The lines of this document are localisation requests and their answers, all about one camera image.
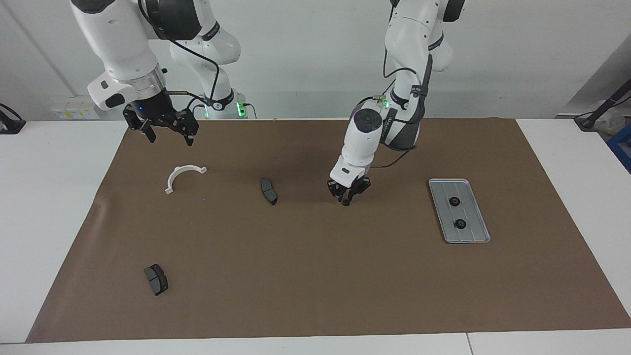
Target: white semicircular bracket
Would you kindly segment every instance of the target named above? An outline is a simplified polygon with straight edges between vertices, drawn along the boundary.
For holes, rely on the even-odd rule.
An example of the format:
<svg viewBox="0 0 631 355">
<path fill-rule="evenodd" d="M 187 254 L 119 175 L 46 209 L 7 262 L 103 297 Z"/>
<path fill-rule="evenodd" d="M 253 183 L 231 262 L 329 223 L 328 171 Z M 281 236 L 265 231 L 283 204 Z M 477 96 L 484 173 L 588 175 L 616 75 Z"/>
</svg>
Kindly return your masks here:
<svg viewBox="0 0 631 355">
<path fill-rule="evenodd" d="M 171 176 L 168 177 L 168 181 L 167 181 L 168 187 L 166 190 L 164 190 L 164 192 L 166 192 L 167 195 L 171 195 L 173 193 L 173 182 L 175 181 L 175 178 L 177 178 L 183 172 L 187 172 L 187 171 L 196 171 L 200 174 L 205 174 L 206 171 L 208 171 L 208 169 L 206 167 L 198 167 L 196 165 L 176 167 L 175 170 L 173 170 L 173 173 L 171 173 Z"/>
</svg>

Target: black screw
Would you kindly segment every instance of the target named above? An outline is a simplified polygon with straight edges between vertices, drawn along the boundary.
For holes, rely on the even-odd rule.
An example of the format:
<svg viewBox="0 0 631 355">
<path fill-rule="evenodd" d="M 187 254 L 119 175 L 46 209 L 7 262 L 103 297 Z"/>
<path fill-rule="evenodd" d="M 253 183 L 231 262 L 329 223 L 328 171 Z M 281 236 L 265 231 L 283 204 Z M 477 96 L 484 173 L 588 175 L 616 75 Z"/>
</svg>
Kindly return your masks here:
<svg viewBox="0 0 631 355">
<path fill-rule="evenodd" d="M 460 199 L 458 197 L 452 197 L 449 199 L 449 204 L 453 207 L 458 207 L 460 206 Z"/>
<path fill-rule="evenodd" d="M 458 229 L 465 229 L 465 228 L 467 228 L 467 222 L 465 222 L 464 219 L 456 220 L 456 223 L 454 223 L 454 225 Z"/>
</svg>

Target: power outlet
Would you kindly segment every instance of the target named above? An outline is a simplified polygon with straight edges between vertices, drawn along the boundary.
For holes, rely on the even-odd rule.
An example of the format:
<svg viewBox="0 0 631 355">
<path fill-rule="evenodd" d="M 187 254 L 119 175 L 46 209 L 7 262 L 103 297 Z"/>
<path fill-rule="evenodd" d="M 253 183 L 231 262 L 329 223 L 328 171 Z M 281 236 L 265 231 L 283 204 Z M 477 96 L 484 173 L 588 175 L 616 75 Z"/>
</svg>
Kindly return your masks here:
<svg viewBox="0 0 631 355">
<path fill-rule="evenodd" d="M 52 112 L 55 113 L 57 118 L 64 121 L 92 121 L 101 119 L 101 117 L 97 113 L 96 105 L 92 102 L 70 102 L 65 104 L 54 104 L 52 107 Z"/>
</svg>

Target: black stand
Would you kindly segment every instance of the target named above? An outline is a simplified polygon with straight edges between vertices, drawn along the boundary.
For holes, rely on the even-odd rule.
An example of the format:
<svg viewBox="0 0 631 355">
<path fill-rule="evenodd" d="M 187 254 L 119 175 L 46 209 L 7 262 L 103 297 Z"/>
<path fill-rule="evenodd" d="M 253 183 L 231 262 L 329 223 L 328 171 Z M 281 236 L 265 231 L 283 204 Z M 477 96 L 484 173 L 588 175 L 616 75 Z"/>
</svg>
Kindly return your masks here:
<svg viewBox="0 0 631 355">
<path fill-rule="evenodd" d="M 629 79 L 624 85 L 622 85 L 618 91 L 616 91 L 610 98 L 607 99 L 594 113 L 586 119 L 576 119 L 576 124 L 583 132 L 592 132 L 596 121 L 609 109 L 618 103 L 622 97 L 631 91 L 631 79 Z"/>
<path fill-rule="evenodd" d="M 18 121 L 10 119 L 9 116 L 5 115 L 2 111 L 0 111 L 0 122 L 6 127 L 6 129 L 4 129 L 0 126 L 0 135 L 17 135 L 27 123 L 23 119 L 19 119 Z"/>
</svg>

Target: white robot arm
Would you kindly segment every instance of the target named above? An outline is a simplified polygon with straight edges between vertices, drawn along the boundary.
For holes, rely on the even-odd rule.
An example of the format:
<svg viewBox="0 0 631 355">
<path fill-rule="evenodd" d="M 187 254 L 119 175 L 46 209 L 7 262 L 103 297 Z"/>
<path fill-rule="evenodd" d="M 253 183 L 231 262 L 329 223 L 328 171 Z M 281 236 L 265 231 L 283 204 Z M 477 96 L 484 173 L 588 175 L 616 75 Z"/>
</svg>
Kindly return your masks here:
<svg viewBox="0 0 631 355">
<path fill-rule="evenodd" d="M 431 72 L 445 70 L 453 57 L 453 50 L 444 41 L 442 23 L 457 20 L 464 6 L 464 0 L 391 2 L 386 49 L 396 65 L 394 88 L 355 107 L 342 154 L 331 171 L 329 190 L 347 206 L 353 196 L 370 186 L 366 174 L 380 143 L 402 153 L 415 148 Z"/>
<path fill-rule="evenodd" d="M 156 136 L 151 127 L 168 127 L 182 134 L 188 145 L 199 129 L 188 108 L 173 108 L 169 95 L 188 93 L 167 91 L 165 70 L 149 48 L 143 21 L 161 39 L 172 42 L 171 52 L 178 63 L 199 75 L 206 91 L 204 103 L 214 107 L 211 112 L 225 118 L 244 116 L 243 107 L 237 105 L 239 95 L 230 88 L 225 72 L 217 70 L 220 63 L 239 58 L 239 42 L 220 28 L 208 0 L 71 0 L 71 6 L 105 66 L 105 73 L 88 86 L 90 96 L 103 110 L 127 105 L 123 114 L 130 129 L 139 130 L 153 142 Z"/>
</svg>

